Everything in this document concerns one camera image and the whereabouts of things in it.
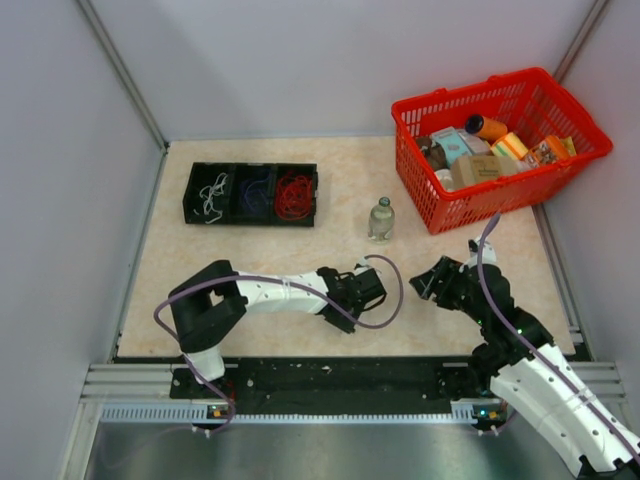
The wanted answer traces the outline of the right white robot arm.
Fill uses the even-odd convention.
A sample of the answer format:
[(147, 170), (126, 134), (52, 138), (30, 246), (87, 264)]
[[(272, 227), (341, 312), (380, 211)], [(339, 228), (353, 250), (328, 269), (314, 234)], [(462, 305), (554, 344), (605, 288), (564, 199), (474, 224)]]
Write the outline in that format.
[(636, 479), (639, 437), (603, 405), (569, 365), (549, 331), (517, 306), (509, 281), (495, 265), (477, 267), (442, 257), (410, 280), (420, 298), (469, 316), (484, 341), (467, 362), (468, 391), (506, 401), (580, 479)]

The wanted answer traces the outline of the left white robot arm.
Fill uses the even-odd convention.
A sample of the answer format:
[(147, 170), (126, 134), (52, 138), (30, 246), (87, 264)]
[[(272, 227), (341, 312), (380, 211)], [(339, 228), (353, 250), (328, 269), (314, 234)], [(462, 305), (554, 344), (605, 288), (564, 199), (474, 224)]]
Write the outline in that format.
[(372, 267), (330, 267), (296, 275), (254, 275), (217, 260), (170, 291), (168, 302), (181, 352), (194, 367), (192, 384), (205, 396), (226, 387), (219, 344), (247, 314), (301, 312), (319, 315), (344, 333), (387, 292)]

